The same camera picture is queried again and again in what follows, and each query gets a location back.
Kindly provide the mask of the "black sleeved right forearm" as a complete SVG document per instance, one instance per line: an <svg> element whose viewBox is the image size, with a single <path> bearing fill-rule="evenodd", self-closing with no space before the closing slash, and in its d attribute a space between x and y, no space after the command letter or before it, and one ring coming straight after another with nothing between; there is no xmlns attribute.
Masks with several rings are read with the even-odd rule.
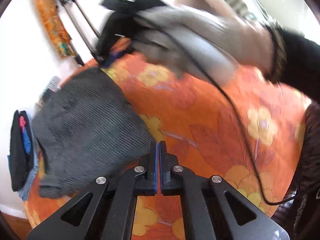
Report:
<svg viewBox="0 0 320 240"><path fill-rule="evenodd" d="M319 103L319 45L278 24L266 29L271 34L274 52L270 73L265 78L291 86Z"/></svg>

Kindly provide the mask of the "right hand grey glove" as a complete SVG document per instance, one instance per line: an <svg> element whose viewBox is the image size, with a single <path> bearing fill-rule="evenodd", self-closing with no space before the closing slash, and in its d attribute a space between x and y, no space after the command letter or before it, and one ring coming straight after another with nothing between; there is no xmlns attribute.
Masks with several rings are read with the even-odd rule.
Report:
<svg viewBox="0 0 320 240"><path fill-rule="evenodd" d="M270 74L273 43L257 22L219 17L191 7L155 7L134 20L143 28L133 47L152 64L225 86L240 65Z"/></svg>

